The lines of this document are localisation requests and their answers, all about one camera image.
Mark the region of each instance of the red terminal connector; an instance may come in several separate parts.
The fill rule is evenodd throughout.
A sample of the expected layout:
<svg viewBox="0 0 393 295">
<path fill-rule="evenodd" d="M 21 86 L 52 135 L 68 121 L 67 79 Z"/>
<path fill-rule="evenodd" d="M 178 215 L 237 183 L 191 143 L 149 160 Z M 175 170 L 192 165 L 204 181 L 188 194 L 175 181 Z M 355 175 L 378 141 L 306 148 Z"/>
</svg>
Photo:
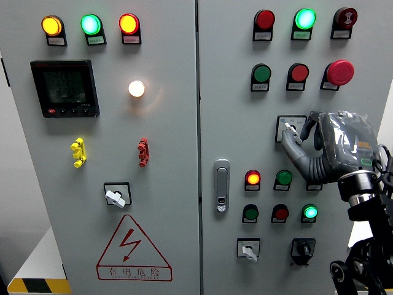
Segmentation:
<svg viewBox="0 0 393 295">
<path fill-rule="evenodd" d="M 139 166 L 145 167 L 150 159 L 149 156 L 149 145 L 147 144 L 147 138 L 143 137 L 138 144 L 139 159 L 141 159 Z"/>
</svg>

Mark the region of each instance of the green indicator light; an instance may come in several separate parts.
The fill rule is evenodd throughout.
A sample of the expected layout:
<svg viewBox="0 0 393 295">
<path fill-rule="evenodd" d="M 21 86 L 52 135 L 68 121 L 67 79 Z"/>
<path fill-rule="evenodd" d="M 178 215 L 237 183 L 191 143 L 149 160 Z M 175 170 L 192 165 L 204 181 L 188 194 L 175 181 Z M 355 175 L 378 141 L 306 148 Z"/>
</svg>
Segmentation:
<svg viewBox="0 0 393 295">
<path fill-rule="evenodd" d="M 303 8 L 296 14 L 295 23 L 300 29 L 308 30 L 313 27 L 316 19 L 317 16 L 313 9 Z"/>
<path fill-rule="evenodd" d="M 267 66 L 259 66 L 255 71 L 254 71 L 254 78 L 258 82 L 265 82 L 267 79 L 270 78 L 271 72 L 270 69 Z"/>
<path fill-rule="evenodd" d="M 101 29 L 101 21 L 93 14 L 82 17 L 80 25 L 83 31 L 88 35 L 97 34 Z"/>
<path fill-rule="evenodd" d="M 362 162 L 363 165 L 365 166 L 372 166 L 373 165 L 373 161 L 371 161 L 370 159 L 362 159 L 360 160 Z"/>
<path fill-rule="evenodd" d="M 283 186 L 287 186 L 292 182 L 292 173 L 289 171 L 281 171 L 277 173 L 276 179 Z"/>
<path fill-rule="evenodd" d="M 317 207 L 315 205 L 306 205 L 303 208 L 303 214 L 307 218 L 314 218 L 318 214 L 318 209 L 317 209 Z"/>
<path fill-rule="evenodd" d="M 246 215 L 247 219 L 254 220 L 255 218 L 258 217 L 259 213 L 257 210 L 251 209 L 251 210 L 247 210 L 244 215 Z"/>
</svg>

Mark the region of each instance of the gray metal panel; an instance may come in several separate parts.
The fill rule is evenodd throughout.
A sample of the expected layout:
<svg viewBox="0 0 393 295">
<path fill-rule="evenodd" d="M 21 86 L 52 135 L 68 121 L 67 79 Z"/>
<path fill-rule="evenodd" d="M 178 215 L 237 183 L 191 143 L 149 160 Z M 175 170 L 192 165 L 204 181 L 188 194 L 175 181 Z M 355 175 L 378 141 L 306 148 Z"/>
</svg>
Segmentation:
<svg viewBox="0 0 393 295">
<path fill-rule="evenodd" d="M 127 12 L 139 17 L 141 46 L 121 43 L 119 17 Z M 84 14 L 101 18 L 107 45 L 86 45 Z M 47 46 L 46 15 L 64 21 L 66 48 Z M 195 3 L 1 1 L 0 44 L 73 294 L 199 294 Z M 29 63 L 70 59 L 92 61 L 95 119 L 42 116 Z M 138 100 L 128 93 L 133 80 L 146 85 Z M 88 156 L 80 169 L 69 148 L 77 137 Z M 142 137 L 150 148 L 145 168 L 138 165 Z M 103 184 L 123 181 L 131 184 L 132 205 L 106 205 Z M 169 262 L 172 282 L 98 280 L 96 264 L 125 214 Z"/>
<path fill-rule="evenodd" d="M 290 41 L 297 10 L 317 13 L 312 39 Z M 331 41 L 336 10 L 354 7 L 359 18 L 352 39 Z M 272 42 L 252 42 L 252 22 L 260 9 L 276 16 Z M 203 259 L 205 294 L 333 294 L 329 264 L 344 259 L 351 233 L 348 204 L 336 184 L 321 192 L 307 192 L 306 183 L 274 143 L 277 115 L 307 115 L 311 110 L 339 109 L 367 114 L 378 130 L 393 73 L 393 41 L 389 1 L 199 1 L 201 163 L 203 198 Z M 319 90 L 325 67 L 338 59 L 354 64 L 353 80 L 338 92 Z M 286 92 L 289 67 L 309 67 L 304 92 Z M 265 63 L 272 70 L 270 91 L 250 92 L 251 70 Z M 312 144 L 305 145 L 311 151 Z M 228 159 L 231 165 L 231 206 L 226 213 L 213 207 L 213 165 Z M 260 192 L 244 191 L 244 175 L 261 173 Z M 294 175 L 289 192 L 273 191 L 279 170 Z M 242 224 L 243 207 L 259 208 L 257 224 Z M 278 203 L 288 206 L 286 224 L 272 224 Z M 301 224 L 303 205 L 319 208 L 315 224 Z M 256 264 L 236 257 L 236 239 L 260 237 Z M 293 265 L 293 238 L 316 239 L 308 267 Z"/>
</svg>

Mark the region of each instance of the white switch knob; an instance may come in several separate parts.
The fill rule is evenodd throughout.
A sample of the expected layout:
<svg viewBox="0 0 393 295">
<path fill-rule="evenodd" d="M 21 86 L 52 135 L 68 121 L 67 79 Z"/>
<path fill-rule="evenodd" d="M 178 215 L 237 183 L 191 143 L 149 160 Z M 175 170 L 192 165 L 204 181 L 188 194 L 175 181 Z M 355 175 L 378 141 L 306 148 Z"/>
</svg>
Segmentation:
<svg viewBox="0 0 393 295">
<path fill-rule="evenodd" d="M 250 247 L 242 247 L 241 249 L 243 251 L 243 254 L 246 255 L 248 260 L 250 260 L 251 262 L 254 262 L 254 263 L 258 262 L 258 258 L 254 254 L 254 252 L 252 252 L 252 248 L 250 248 Z"/>
<path fill-rule="evenodd" d="M 107 191 L 105 198 L 109 204 L 116 205 L 121 209 L 124 208 L 125 200 L 122 199 L 122 195 L 120 195 L 118 192 Z"/>
</svg>

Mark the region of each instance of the digital power meter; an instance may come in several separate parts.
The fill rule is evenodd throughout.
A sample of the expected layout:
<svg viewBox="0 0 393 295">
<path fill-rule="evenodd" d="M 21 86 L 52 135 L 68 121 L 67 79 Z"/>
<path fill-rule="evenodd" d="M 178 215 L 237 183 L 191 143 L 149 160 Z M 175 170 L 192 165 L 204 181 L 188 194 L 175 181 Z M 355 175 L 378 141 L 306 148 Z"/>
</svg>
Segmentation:
<svg viewBox="0 0 393 295">
<path fill-rule="evenodd" d="M 32 61 L 30 66 L 45 118 L 99 115 L 90 60 Z"/>
</svg>

